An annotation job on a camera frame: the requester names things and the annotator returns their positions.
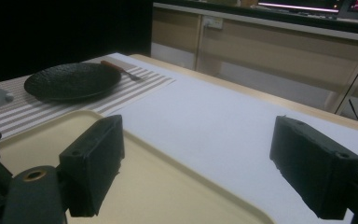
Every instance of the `black plate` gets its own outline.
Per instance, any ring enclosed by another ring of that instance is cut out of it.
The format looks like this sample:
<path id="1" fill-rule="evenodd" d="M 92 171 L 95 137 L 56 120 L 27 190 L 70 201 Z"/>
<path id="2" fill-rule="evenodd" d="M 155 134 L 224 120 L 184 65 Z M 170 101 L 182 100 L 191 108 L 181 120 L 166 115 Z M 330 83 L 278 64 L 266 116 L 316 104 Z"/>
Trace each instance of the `black plate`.
<path id="1" fill-rule="evenodd" d="M 78 100 L 111 91 L 121 80 L 118 70 L 98 63 L 68 63 L 37 72 L 24 89 L 40 99 Z"/>

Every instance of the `striped placemat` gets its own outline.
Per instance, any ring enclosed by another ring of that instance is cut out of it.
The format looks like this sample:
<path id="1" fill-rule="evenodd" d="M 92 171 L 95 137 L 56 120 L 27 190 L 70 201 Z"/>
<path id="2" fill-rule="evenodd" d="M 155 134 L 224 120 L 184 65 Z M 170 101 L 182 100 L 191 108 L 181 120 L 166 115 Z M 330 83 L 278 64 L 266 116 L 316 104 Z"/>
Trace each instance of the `striped placemat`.
<path id="1" fill-rule="evenodd" d="M 110 94 L 81 103 L 55 102 L 50 100 L 40 101 L 34 98 L 33 95 L 26 92 L 23 88 L 23 84 L 28 76 L 1 82 L 0 89 L 9 91 L 14 95 L 13 102 L 0 107 L 0 132 L 2 139 L 75 110 L 93 110 L 106 117 L 125 105 L 133 103 L 149 93 L 174 82 L 174 79 L 170 77 L 165 77 L 162 74 L 133 64 L 124 63 L 110 57 L 104 57 L 103 59 L 121 66 L 124 70 L 136 76 L 148 75 L 148 78 L 142 81 L 133 81 L 124 75 Z"/>

